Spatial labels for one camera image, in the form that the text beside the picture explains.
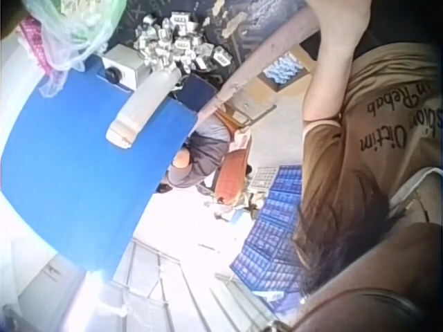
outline blue board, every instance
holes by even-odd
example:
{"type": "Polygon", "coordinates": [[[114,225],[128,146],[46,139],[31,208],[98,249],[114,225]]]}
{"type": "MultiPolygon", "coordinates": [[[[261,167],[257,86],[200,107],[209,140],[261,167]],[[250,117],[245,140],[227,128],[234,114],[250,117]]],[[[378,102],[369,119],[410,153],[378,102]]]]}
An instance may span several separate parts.
{"type": "Polygon", "coordinates": [[[166,98],[131,149],[115,147],[105,134],[130,94],[97,76],[97,58],[87,68],[54,98],[38,88],[29,97],[2,156],[1,189],[61,255],[109,279],[197,114],[166,98]]]}

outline cardboard box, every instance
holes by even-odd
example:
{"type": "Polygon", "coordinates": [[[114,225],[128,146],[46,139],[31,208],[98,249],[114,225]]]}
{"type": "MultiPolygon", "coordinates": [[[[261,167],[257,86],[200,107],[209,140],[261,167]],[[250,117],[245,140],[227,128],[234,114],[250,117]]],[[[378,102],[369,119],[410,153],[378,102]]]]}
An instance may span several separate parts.
{"type": "Polygon", "coordinates": [[[312,79],[312,70],[316,62],[307,54],[300,45],[289,51],[305,67],[297,76],[286,84],[276,84],[263,73],[251,80],[244,90],[258,102],[268,102],[276,96],[296,97],[306,92],[312,79]]]}

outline white box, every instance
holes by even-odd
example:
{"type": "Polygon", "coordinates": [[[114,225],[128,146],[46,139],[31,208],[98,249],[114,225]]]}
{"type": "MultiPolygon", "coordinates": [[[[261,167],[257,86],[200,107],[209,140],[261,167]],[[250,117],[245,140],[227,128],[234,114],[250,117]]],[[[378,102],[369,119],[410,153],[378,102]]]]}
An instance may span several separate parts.
{"type": "Polygon", "coordinates": [[[117,45],[103,55],[105,69],[113,67],[121,73],[119,84],[136,90],[150,74],[150,69],[145,66],[144,59],[136,50],[124,45],[117,45]]]}

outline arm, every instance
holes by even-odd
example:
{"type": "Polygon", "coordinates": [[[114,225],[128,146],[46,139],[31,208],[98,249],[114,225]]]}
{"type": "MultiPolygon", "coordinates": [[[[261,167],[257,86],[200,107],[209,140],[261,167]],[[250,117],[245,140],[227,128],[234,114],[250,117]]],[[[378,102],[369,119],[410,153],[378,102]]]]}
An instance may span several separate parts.
{"type": "Polygon", "coordinates": [[[371,0],[308,0],[320,22],[317,67],[303,103],[307,122],[334,118],[341,110],[352,56],[368,27],[371,0]]]}

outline white tube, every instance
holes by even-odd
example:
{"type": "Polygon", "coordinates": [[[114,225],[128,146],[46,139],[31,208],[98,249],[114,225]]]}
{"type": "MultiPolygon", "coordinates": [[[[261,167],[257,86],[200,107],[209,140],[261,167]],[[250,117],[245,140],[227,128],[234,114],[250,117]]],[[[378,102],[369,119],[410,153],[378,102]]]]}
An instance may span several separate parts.
{"type": "Polygon", "coordinates": [[[154,71],[149,75],[118,112],[106,132],[106,139],[118,147],[129,149],[180,78],[178,68],[154,71]]]}

